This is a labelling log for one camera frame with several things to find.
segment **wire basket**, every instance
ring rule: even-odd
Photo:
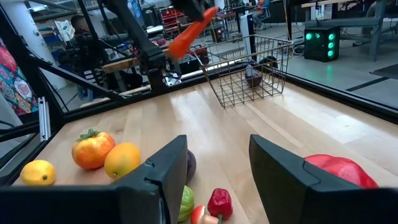
[[[196,49],[195,56],[218,101],[226,108],[282,93],[292,44],[249,35]]]

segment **green cabbage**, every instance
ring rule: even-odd
[[[194,206],[193,191],[188,186],[184,186],[184,192],[182,193],[180,213],[178,215],[178,222],[184,222],[188,220],[193,212]]]

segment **desk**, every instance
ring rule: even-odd
[[[347,0],[327,0],[327,1],[319,1],[318,5],[321,4],[337,4],[339,2],[346,2]],[[306,22],[305,27],[314,27],[314,26],[340,26],[340,27],[366,27],[373,26],[373,36],[371,37],[371,48],[369,52],[369,60],[374,62],[376,61],[376,54],[379,48],[379,42],[382,33],[382,23],[384,18],[384,12],[386,10],[387,0],[377,0],[376,3],[376,12],[374,17],[356,17],[356,18],[346,18],[346,19],[335,19],[332,13],[332,19],[322,20],[322,21],[309,21],[309,12],[308,9],[305,12]],[[310,8],[315,6],[314,2],[302,4],[302,7]],[[352,36],[345,37],[342,35],[340,39],[355,39]]]
[[[36,157],[55,166],[55,185],[111,183],[103,168],[85,172],[72,160],[72,145],[89,128],[109,132],[116,142],[134,142],[141,161],[186,134],[197,159],[189,184],[195,205],[207,205],[215,187],[229,190],[234,213],[226,224],[268,223],[251,174],[250,134],[300,156],[347,157],[380,186],[398,186],[396,125],[290,83],[283,95],[228,109],[220,106],[209,84],[202,83],[68,123]]]

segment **tomato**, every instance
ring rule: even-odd
[[[82,169],[97,169],[104,165],[106,155],[114,145],[111,135],[90,129],[73,145],[72,158]]]

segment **black box with green lights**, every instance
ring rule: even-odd
[[[329,62],[338,58],[340,27],[308,27],[304,33],[305,59]]]

